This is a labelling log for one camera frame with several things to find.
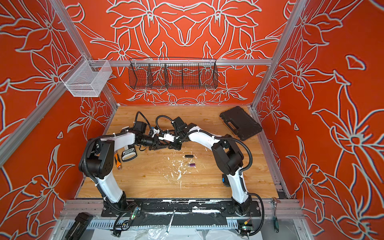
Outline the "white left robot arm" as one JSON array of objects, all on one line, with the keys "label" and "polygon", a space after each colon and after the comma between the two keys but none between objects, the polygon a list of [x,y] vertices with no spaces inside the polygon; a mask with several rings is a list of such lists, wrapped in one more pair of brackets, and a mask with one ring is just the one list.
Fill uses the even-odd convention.
[{"label": "white left robot arm", "polygon": [[102,135],[87,141],[79,163],[79,170],[95,184],[100,192],[104,206],[112,214],[125,214],[135,207],[128,204],[126,193],[118,186],[113,175],[113,167],[122,165],[118,151],[129,146],[157,147],[160,132],[152,127],[147,119],[134,121],[133,127],[123,128],[119,133]]}]

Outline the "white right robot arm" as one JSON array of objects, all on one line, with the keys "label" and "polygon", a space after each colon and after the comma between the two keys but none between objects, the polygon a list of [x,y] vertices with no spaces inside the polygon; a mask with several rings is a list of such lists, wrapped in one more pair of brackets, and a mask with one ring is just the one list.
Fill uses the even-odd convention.
[{"label": "white right robot arm", "polygon": [[166,141],[169,149],[180,151],[185,142],[195,142],[206,148],[210,148],[219,170],[228,180],[232,191],[232,201],[235,213],[245,216],[249,213],[252,197],[260,201],[261,222],[254,231],[239,230],[241,236],[253,236],[261,231],[265,219],[265,207],[262,198],[258,194],[247,190],[243,172],[253,164],[251,150],[240,140],[230,135],[218,136],[201,129],[196,124],[187,125],[180,117],[171,119],[165,115],[159,115],[155,120],[157,130],[155,135]]}]

